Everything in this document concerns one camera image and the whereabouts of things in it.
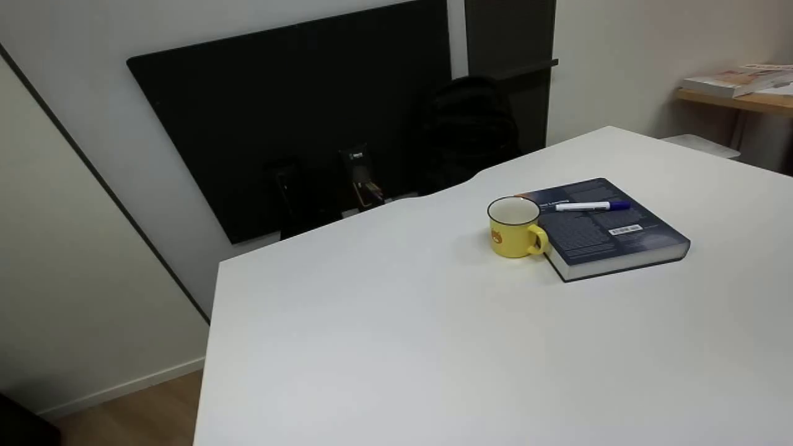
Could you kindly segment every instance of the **black screen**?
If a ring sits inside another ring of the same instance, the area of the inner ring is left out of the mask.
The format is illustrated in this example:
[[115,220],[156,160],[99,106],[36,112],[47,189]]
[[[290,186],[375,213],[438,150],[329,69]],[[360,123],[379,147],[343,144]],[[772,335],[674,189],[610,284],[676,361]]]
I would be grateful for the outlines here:
[[[389,196],[413,189],[421,113],[449,82],[447,3],[416,0],[130,59],[225,235],[278,231],[290,206],[333,218],[365,147]],[[272,175],[299,174],[282,206]]]

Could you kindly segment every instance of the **wooden floor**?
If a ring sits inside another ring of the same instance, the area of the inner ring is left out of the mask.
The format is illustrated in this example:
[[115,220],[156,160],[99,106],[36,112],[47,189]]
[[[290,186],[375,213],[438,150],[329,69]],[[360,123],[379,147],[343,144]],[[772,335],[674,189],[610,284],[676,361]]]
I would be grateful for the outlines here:
[[65,446],[192,446],[200,371],[57,419]]

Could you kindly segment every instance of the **mug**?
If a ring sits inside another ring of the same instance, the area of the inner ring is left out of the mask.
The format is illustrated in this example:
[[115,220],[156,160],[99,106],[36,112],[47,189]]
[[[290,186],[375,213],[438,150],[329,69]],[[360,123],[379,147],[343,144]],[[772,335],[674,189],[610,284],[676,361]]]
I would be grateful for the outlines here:
[[540,207],[518,196],[495,197],[489,206],[492,244],[504,258],[542,254],[547,232],[539,226]]

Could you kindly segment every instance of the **white wall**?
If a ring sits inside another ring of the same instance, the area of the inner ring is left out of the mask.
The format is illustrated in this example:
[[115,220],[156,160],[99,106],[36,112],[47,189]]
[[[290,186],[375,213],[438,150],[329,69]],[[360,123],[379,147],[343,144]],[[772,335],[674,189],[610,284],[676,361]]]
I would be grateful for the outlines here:
[[[43,90],[150,238],[208,310],[229,244],[125,66],[131,54],[394,0],[0,0],[0,40]],[[466,66],[464,0],[449,0],[454,71]],[[551,142],[603,123],[724,138],[729,113],[670,106],[682,75],[793,56],[790,0],[558,0]]]
[[198,370],[207,323],[0,56],[0,394],[49,417]]

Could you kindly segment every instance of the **white pen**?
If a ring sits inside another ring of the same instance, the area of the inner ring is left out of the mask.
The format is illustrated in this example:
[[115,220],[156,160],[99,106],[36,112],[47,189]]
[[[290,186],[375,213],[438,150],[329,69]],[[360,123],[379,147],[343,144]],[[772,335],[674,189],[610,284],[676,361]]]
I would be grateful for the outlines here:
[[578,202],[553,202],[551,206],[558,213],[570,213],[570,210],[628,210],[630,201],[578,201]]

